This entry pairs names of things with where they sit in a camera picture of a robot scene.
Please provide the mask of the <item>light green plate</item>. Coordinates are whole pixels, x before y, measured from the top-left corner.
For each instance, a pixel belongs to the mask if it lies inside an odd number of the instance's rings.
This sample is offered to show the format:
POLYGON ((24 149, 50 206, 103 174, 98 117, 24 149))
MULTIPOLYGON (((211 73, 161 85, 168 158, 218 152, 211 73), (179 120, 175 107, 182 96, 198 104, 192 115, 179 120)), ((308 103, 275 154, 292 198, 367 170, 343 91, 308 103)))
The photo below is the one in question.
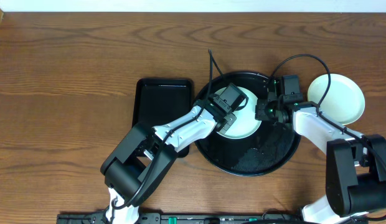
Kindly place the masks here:
POLYGON ((239 89, 248 97, 248 103, 243 101, 240 103, 240 106, 245 106, 243 109, 227 115, 227 124, 220 131, 217 131, 224 138, 242 139, 249 137, 261 125, 261 121, 255 119, 257 96, 246 88, 239 87, 239 89))
MULTIPOLYGON (((328 80, 328 75, 324 74, 310 84, 307 93, 309 101, 319 103, 328 80)), ((357 121, 364 110, 365 98, 359 86, 343 75, 332 73, 331 85, 320 105, 320 111, 334 121, 347 125, 357 121)))

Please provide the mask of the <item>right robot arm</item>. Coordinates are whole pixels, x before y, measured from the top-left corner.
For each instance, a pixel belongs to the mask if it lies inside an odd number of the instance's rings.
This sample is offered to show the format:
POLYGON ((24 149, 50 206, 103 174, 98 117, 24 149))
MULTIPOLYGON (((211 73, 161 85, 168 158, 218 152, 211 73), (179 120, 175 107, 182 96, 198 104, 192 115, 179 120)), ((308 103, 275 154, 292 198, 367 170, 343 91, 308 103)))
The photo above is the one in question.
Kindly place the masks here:
POLYGON ((270 80, 268 98, 258 100, 256 119, 291 127, 326 155, 326 194, 301 209, 305 223, 386 220, 386 140, 365 136, 305 102, 298 83, 270 80))

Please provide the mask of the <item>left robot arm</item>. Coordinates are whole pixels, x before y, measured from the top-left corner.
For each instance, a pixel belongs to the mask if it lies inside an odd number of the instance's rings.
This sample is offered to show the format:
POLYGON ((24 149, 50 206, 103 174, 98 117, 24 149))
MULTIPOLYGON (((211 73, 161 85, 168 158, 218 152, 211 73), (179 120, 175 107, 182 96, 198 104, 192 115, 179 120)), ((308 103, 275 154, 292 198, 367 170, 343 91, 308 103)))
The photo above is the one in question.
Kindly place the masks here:
POLYGON ((138 123, 105 159, 100 172, 110 193, 108 223, 135 223, 139 206, 157 189, 179 152, 234 122, 240 100, 197 100, 184 116, 159 126, 138 123))

